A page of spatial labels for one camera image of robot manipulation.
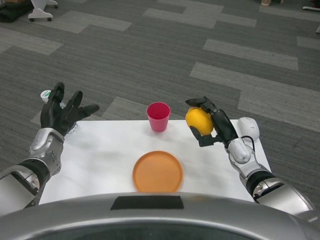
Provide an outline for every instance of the orange plastic plate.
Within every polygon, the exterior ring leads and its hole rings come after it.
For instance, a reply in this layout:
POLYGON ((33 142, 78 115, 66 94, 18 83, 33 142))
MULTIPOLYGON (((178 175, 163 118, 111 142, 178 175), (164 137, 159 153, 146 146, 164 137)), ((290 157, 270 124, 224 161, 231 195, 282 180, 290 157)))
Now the orange plastic plate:
POLYGON ((139 158, 133 168, 133 181, 139 192, 176 192, 183 180, 183 169, 173 155, 151 151, 139 158))

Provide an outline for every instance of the white tabletop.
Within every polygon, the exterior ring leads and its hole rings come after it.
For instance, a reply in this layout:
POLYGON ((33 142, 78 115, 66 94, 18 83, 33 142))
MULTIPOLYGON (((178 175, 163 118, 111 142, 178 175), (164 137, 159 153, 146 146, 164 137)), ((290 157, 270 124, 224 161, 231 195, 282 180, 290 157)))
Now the white tabletop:
MULTIPOLYGON (((237 120, 231 122, 239 133, 237 120)), ((230 165, 222 143, 199 147, 184 120, 170 120, 161 133, 141 120, 78 122, 76 132, 65 138, 61 171, 46 184, 40 204, 136 192, 132 180, 135 163, 142 155, 157 150, 169 152, 180 161, 184 173, 180 192, 253 201, 230 165)), ((270 169, 259 139, 255 150, 257 161, 270 169)))

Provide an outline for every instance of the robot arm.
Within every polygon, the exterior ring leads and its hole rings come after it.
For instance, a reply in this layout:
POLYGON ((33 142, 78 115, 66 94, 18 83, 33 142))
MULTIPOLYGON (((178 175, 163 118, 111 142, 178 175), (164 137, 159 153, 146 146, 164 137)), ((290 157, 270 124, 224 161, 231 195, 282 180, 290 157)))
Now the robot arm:
POLYGON ((186 103, 191 107, 202 108, 210 114, 217 136, 201 135, 194 127, 190 126, 193 135, 200 147, 210 146, 222 142, 229 155, 232 167, 238 171, 240 180, 256 203, 300 215, 306 211, 314 210, 311 201, 301 192, 275 177, 263 165, 257 162, 254 141, 249 136, 238 137, 235 128, 225 112, 217 109, 207 97, 189 99, 186 103), (243 138, 251 138, 253 148, 245 143, 243 138))
POLYGON ((77 91, 65 108, 60 107, 65 86, 59 82, 41 111, 41 129, 30 147, 30 156, 0 172, 0 217, 35 205, 35 197, 46 182, 60 172, 64 136, 75 122, 99 110, 98 105, 79 107, 77 91))

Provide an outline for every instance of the pink cup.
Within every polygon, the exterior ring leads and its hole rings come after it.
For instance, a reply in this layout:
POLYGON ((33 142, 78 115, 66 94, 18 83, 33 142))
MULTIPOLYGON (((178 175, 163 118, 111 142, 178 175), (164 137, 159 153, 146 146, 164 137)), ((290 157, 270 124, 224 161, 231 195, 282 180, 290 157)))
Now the pink cup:
POLYGON ((153 131, 163 132, 166 130, 170 112, 170 107, 164 102, 154 102, 148 106, 146 113, 153 131))

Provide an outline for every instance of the yellow lemon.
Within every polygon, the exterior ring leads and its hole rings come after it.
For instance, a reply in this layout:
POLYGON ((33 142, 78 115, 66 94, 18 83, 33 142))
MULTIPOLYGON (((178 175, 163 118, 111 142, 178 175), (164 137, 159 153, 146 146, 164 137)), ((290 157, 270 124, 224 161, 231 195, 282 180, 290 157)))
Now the yellow lemon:
POLYGON ((185 115, 188 126, 195 127, 201 135, 209 135, 214 130, 214 124, 209 113, 205 113, 201 107, 192 107, 185 115))

